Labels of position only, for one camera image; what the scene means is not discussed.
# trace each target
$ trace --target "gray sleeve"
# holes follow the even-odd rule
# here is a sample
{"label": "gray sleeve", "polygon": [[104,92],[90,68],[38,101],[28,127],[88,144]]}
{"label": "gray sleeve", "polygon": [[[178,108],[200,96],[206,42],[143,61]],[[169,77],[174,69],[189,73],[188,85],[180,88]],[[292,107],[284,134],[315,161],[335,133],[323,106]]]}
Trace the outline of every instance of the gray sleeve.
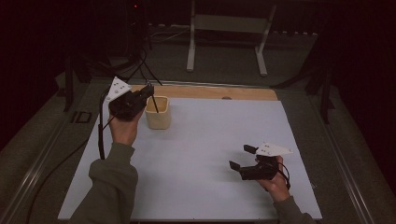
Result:
{"label": "gray sleeve", "polygon": [[134,209],[137,171],[132,147],[113,143],[108,157],[91,164],[92,187],[69,223],[129,223]]}
{"label": "gray sleeve", "polygon": [[280,224],[317,224],[309,214],[300,211],[293,196],[283,202],[274,203],[274,207]]}

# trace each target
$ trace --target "hand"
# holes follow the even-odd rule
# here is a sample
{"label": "hand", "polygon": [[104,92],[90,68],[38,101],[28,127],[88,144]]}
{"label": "hand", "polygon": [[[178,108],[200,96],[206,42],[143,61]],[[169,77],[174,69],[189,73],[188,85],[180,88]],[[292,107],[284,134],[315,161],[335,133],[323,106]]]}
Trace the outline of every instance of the hand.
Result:
{"label": "hand", "polygon": [[137,123],[142,117],[143,110],[140,111],[133,120],[125,121],[114,118],[110,115],[108,121],[110,122],[111,136],[113,137],[113,142],[122,143],[131,146],[137,136]]}
{"label": "hand", "polygon": [[[276,157],[277,162],[283,164],[283,158],[281,156]],[[283,171],[283,166],[279,164],[279,170]],[[279,172],[276,173],[272,180],[257,180],[259,184],[267,189],[270,193],[274,203],[282,202],[290,197],[288,187],[286,186],[285,177]]]}

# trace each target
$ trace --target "black cable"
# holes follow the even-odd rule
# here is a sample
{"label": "black cable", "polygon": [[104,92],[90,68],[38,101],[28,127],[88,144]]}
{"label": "black cable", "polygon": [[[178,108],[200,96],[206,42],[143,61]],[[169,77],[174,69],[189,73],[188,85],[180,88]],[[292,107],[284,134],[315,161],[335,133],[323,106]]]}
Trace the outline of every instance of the black cable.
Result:
{"label": "black cable", "polygon": [[113,116],[113,118],[111,118],[111,119],[107,122],[107,124],[105,125],[105,127],[103,127],[103,130],[107,127],[107,125],[110,124],[111,120],[113,120],[115,117],[116,117],[116,116]]}
{"label": "black cable", "polygon": [[125,80],[126,77],[122,77],[120,75],[118,75],[117,73],[115,73],[113,70],[111,70],[110,68],[104,66],[103,64],[91,59],[89,56],[83,54],[83,53],[79,53],[78,56],[80,56],[83,60],[85,60],[86,62],[88,62],[88,65],[92,68],[96,68],[99,69],[100,71],[104,72],[107,76],[109,77],[117,77],[121,80]]}
{"label": "black cable", "polygon": [[134,74],[137,72],[137,70],[139,70],[141,67],[142,67],[142,65],[143,65],[143,62],[147,59],[147,53],[146,53],[146,51],[144,50],[144,52],[145,52],[145,57],[142,59],[142,57],[140,57],[140,60],[142,60],[142,63],[141,64],[139,64],[137,67],[136,67],[136,69],[132,72],[132,74],[128,77],[128,79],[126,80],[126,82],[128,82],[133,76],[134,76]]}
{"label": "black cable", "polygon": [[53,168],[49,174],[44,178],[43,182],[41,185],[38,187],[37,192],[35,193],[35,196],[33,198],[32,204],[30,205],[29,212],[27,214],[26,218],[26,224],[29,224],[30,222],[30,216],[32,215],[33,207],[35,205],[35,200],[37,199],[38,193],[43,189],[44,184],[47,182],[47,180],[50,178],[50,176],[62,165],[64,164],[65,161],[67,161],[70,157],[72,157],[76,152],[78,152],[89,140],[90,138],[87,138],[81,145],[79,145],[74,151],[72,151],[68,156],[66,156],[58,165]]}
{"label": "black cable", "polygon": [[288,170],[288,168],[287,168],[283,163],[278,162],[278,164],[282,165],[283,168],[285,168],[286,172],[288,172],[288,176],[286,176],[285,173],[283,173],[280,169],[277,169],[277,171],[278,171],[281,175],[283,175],[283,177],[286,179],[286,187],[287,187],[288,189],[290,189],[290,174],[289,174],[289,170]]}
{"label": "black cable", "polygon": [[110,91],[111,86],[106,88],[99,100],[99,124],[98,124],[98,147],[99,147],[99,156],[101,160],[105,159],[105,149],[103,145],[103,102]]}
{"label": "black cable", "polygon": [[142,78],[144,78],[146,80],[146,83],[149,82],[149,80],[145,77],[145,75],[143,74],[142,68],[139,69],[140,70],[140,76],[142,76]]}
{"label": "black cable", "polygon": [[149,66],[146,64],[145,61],[143,61],[143,64],[146,66],[146,68],[148,69],[148,71],[149,71],[149,73],[151,74],[151,76],[154,77],[154,79],[155,79],[160,85],[163,85],[163,84],[161,83],[161,81],[151,72],[151,70],[149,69]]}
{"label": "black cable", "polygon": [[120,74],[125,74],[125,73],[129,73],[131,72],[131,70],[133,69],[133,67],[131,66],[130,68],[128,68],[127,70],[124,71],[120,71]]}
{"label": "black cable", "polygon": [[133,66],[135,63],[136,63],[136,61],[128,59],[127,63],[122,63],[122,64],[119,64],[119,65],[111,66],[110,69],[113,70],[114,72],[121,72],[123,69],[126,69],[128,67]]}

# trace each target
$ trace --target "tan basket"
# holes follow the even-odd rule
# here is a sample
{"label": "tan basket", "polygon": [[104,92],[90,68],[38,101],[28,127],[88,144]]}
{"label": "tan basket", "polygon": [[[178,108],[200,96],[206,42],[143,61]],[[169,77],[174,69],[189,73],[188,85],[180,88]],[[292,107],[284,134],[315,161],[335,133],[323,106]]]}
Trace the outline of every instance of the tan basket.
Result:
{"label": "tan basket", "polygon": [[171,124],[171,112],[169,108],[169,99],[166,96],[155,96],[158,112],[155,108],[152,97],[147,100],[145,109],[148,127],[150,129],[168,129]]}

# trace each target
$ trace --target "cable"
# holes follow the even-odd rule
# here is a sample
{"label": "cable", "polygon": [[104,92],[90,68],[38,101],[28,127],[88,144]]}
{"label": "cable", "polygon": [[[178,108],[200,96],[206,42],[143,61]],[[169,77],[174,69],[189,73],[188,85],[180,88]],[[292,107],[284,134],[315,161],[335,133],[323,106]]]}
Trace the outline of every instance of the cable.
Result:
{"label": "cable", "polygon": [[143,74],[142,68],[140,68],[139,70],[140,70],[140,75],[142,76],[142,78],[144,78],[146,80],[146,83],[147,83],[149,80]]}
{"label": "cable", "polygon": [[132,69],[133,69],[134,67],[133,66],[131,66],[130,68],[128,68],[127,70],[124,70],[124,71],[119,71],[119,74],[125,74],[125,73],[128,73],[128,72],[130,72]]}
{"label": "cable", "polygon": [[110,124],[111,120],[113,120],[115,117],[116,117],[116,116],[113,116],[113,118],[111,118],[111,119],[108,121],[108,123],[105,125],[105,127],[103,127],[103,130],[107,127],[107,125]]}
{"label": "cable", "polygon": [[176,31],[163,31],[163,32],[156,32],[152,35],[150,35],[151,37],[155,36],[155,35],[167,35],[167,34],[178,34],[180,32],[176,32]]}
{"label": "cable", "polygon": [[288,176],[286,176],[285,173],[283,173],[283,171],[281,171],[280,169],[277,169],[277,171],[286,179],[286,187],[288,189],[290,189],[290,174],[289,174],[289,170],[283,163],[278,162],[278,164],[282,165],[283,168],[285,168],[286,172],[288,172]]}
{"label": "cable", "polygon": [[146,66],[146,68],[148,69],[149,73],[151,74],[152,77],[154,77],[154,79],[160,84],[163,85],[161,83],[161,81],[151,72],[151,70],[149,69],[149,66],[146,64],[145,61],[143,61],[143,64]]}
{"label": "cable", "polygon": [[89,138],[87,138],[81,145],[79,145],[74,151],[72,151],[68,156],[66,156],[60,163],[58,163],[58,165],[55,166],[55,168],[53,168],[49,174],[46,176],[46,178],[44,178],[43,182],[41,183],[41,185],[38,187],[37,192],[35,193],[35,196],[33,198],[32,204],[30,205],[29,208],[29,212],[27,214],[27,218],[26,218],[26,224],[28,224],[30,222],[30,216],[32,215],[32,211],[33,211],[33,207],[35,205],[35,200],[37,199],[38,193],[43,189],[43,186],[45,183],[47,183],[47,180],[50,178],[50,176],[62,165],[64,164],[65,161],[67,161],[70,157],[72,157],[76,152],[78,152],[87,142],[88,142]]}
{"label": "cable", "polygon": [[190,28],[188,28],[188,29],[186,29],[186,30],[184,30],[184,31],[182,31],[182,32],[178,32],[178,33],[175,34],[175,35],[171,35],[171,36],[169,36],[169,37],[166,37],[166,38],[163,39],[163,40],[158,40],[158,41],[153,41],[153,42],[154,42],[154,43],[161,43],[161,42],[164,42],[164,41],[166,41],[166,40],[170,40],[170,39],[172,39],[173,37],[176,37],[176,36],[178,36],[178,35],[182,35],[182,34],[188,32],[189,30],[190,30]]}
{"label": "cable", "polygon": [[99,156],[101,160],[105,159],[105,149],[103,146],[103,102],[110,91],[111,86],[107,87],[99,100],[99,124],[98,124],[98,147],[99,147]]}
{"label": "cable", "polygon": [[136,61],[132,57],[130,57],[130,58],[128,58],[128,62],[127,63],[122,63],[122,64],[119,64],[119,65],[111,66],[110,69],[113,70],[114,72],[120,72],[123,69],[126,69],[126,68],[128,68],[130,66],[133,66],[135,63],[136,63]]}
{"label": "cable", "polygon": [[88,66],[90,66],[91,68],[96,68],[99,69],[100,71],[104,72],[107,76],[109,77],[117,77],[121,80],[125,80],[126,77],[122,77],[119,76],[118,74],[116,74],[113,70],[111,70],[110,68],[104,66],[103,64],[91,59],[89,56],[83,54],[83,53],[79,53],[78,56],[81,57],[81,59],[85,60],[86,62],[88,62]]}
{"label": "cable", "polygon": [[128,81],[134,76],[134,74],[137,72],[137,70],[139,70],[139,69],[142,67],[143,62],[147,59],[147,53],[146,53],[145,50],[143,50],[143,51],[145,52],[145,57],[142,59],[142,57],[140,56],[140,60],[142,60],[142,63],[139,64],[139,65],[137,66],[137,68],[136,68],[136,69],[132,72],[132,74],[128,77],[128,79],[126,80],[126,82],[128,82]]}

